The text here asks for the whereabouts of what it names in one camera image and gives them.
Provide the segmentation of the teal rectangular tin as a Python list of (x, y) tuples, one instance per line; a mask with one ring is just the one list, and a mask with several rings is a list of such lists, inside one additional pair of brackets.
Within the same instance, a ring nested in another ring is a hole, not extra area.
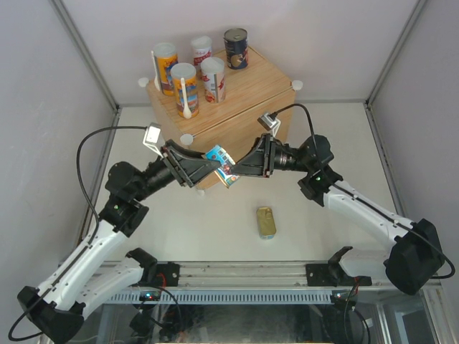
[(215, 173), (227, 188), (237, 182), (239, 176), (232, 173), (235, 161), (222, 146), (215, 145), (205, 154), (205, 157), (220, 162), (220, 167), (215, 170)]

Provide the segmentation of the blue rectangular spam tin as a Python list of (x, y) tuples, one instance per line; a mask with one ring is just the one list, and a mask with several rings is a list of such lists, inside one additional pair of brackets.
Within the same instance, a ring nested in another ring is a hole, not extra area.
[(259, 235), (262, 239), (272, 239), (276, 232), (273, 210), (270, 207), (260, 207), (256, 211)]

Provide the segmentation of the orange can with white spoon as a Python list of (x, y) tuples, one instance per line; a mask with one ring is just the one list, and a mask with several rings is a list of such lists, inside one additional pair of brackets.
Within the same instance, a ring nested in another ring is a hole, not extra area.
[(176, 107), (181, 117), (191, 119), (199, 113), (197, 71), (192, 64), (178, 63), (171, 68)]

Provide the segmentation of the orange tall can with spoon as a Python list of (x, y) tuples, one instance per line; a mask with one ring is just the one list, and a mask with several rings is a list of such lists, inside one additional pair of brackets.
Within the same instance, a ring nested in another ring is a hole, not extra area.
[(166, 96), (173, 96), (171, 68), (178, 63), (176, 47), (169, 42), (158, 43), (151, 50), (151, 58), (156, 73), (153, 80), (156, 89)]

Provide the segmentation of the white red tall can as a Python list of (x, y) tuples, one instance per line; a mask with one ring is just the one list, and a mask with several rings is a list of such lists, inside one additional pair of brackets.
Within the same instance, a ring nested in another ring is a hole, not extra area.
[(212, 56), (212, 39), (208, 36), (200, 36), (191, 40), (193, 65), (200, 71), (201, 63)]

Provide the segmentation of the silver round tin can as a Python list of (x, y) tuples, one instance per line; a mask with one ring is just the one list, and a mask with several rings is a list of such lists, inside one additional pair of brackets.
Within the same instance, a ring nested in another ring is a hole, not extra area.
[(241, 70), (248, 65), (247, 31), (243, 28), (228, 29), (224, 33), (227, 65), (230, 69)]

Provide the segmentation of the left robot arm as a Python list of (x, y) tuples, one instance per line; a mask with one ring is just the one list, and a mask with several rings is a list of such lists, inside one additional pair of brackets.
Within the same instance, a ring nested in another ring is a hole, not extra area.
[(115, 164), (105, 185), (109, 198), (88, 235), (50, 277), (17, 295), (25, 316), (54, 343), (69, 342), (89, 315), (117, 292), (156, 281), (157, 260), (142, 248), (129, 251), (108, 273), (93, 277), (140, 226), (148, 213), (141, 202), (174, 181), (194, 187), (221, 166), (172, 140), (161, 153), (144, 171), (125, 161)]

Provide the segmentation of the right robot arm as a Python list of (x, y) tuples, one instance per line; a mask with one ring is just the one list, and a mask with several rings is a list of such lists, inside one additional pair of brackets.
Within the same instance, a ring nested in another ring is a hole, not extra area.
[(231, 172), (265, 178), (275, 170), (304, 172), (298, 185), (307, 199), (352, 220), (381, 244), (379, 250), (344, 247), (335, 253), (328, 261), (334, 284), (344, 286), (355, 277), (386, 277), (401, 292), (415, 295), (428, 281), (438, 280), (438, 271), (448, 259), (435, 225), (374, 203), (329, 166), (332, 159), (331, 145), (322, 135), (312, 135), (299, 148), (292, 148), (264, 134)]

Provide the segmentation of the wooden box counter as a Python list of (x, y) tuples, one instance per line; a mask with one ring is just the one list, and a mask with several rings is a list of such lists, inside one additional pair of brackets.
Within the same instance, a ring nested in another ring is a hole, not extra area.
[(286, 141), (293, 116), (287, 106), (295, 101), (292, 82), (252, 47), (248, 49), (248, 60), (244, 69), (225, 69), (226, 98), (221, 103), (207, 102), (204, 86), (198, 83), (199, 113), (191, 119), (180, 117), (174, 97), (163, 95), (149, 82), (146, 92), (163, 138), (203, 153), (220, 145), (238, 161), (265, 132), (259, 117), (280, 110), (281, 126), (276, 137)]

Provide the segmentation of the black left base bracket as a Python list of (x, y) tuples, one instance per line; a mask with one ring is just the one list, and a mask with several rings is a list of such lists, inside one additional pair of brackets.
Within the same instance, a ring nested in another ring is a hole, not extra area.
[(158, 263), (155, 274), (150, 272), (142, 277), (133, 287), (177, 287), (179, 283), (180, 265), (174, 262)]

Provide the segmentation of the black base bracket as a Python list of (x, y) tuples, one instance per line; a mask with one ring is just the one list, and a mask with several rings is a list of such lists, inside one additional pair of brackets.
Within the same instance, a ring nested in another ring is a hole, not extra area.
[(344, 278), (342, 268), (333, 263), (310, 263), (306, 265), (309, 287), (337, 287)]
[(174, 262), (158, 263), (155, 274), (150, 272), (142, 277), (133, 287), (177, 287), (179, 283), (180, 265)]

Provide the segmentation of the aluminium frame rail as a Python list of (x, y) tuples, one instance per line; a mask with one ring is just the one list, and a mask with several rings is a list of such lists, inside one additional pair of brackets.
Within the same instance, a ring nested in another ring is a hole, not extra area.
[[(306, 265), (320, 262), (177, 262), (180, 288), (280, 288), (309, 287)], [(337, 287), (351, 287), (344, 277)]]

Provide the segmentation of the black right base bracket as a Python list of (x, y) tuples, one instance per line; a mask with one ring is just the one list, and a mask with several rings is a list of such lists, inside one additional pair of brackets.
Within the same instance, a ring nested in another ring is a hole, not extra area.
[(333, 263), (310, 263), (306, 265), (309, 287), (337, 287), (344, 278), (342, 268)]

